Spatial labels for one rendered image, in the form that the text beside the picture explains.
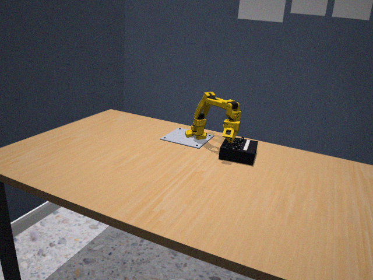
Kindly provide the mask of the black lighting desk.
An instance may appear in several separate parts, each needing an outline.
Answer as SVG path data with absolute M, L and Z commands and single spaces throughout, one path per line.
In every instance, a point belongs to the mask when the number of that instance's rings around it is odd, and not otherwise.
M 230 143 L 226 138 L 223 141 L 219 151 L 219 159 L 253 166 L 258 141 L 244 139 L 243 136 L 235 138 L 232 143 L 231 140 L 230 138 Z

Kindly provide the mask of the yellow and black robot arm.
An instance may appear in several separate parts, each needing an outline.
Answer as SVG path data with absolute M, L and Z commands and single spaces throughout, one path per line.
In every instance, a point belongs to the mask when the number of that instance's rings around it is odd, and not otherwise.
M 206 92 L 203 95 L 202 100 L 198 104 L 198 107 L 194 114 L 194 122 L 191 126 L 191 130 L 185 131 L 186 137 L 192 137 L 196 135 L 196 140 L 206 139 L 207 132 L 204 132 L 206 125 L 206 119 L 204 119 L 209 110 L 210 106 L 221 107 L 227 110 L 226 116 L 232 121 L 238 121 L 241 117 L 240 104 L 236 103 L 235 100 L 223 100 L 215 97 L 213 92 Z M 232 111 L 234 109 L 234 111 Z M 203 111 L 203 113 L 201 113 Z

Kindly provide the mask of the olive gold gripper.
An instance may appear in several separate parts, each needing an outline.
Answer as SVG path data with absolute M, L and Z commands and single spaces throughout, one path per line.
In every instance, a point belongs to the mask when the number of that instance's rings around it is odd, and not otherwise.
M 231 143 L 235 139 L 237 133 L 239 132 L 239 126 L 240 126 L 240 121 L 232 121 L 230 119 L 225 119 L 224 124 L 223 124 L 223 135 L 222 137 L 225 137 L 228 142 L 230 143 L 230 138 Z

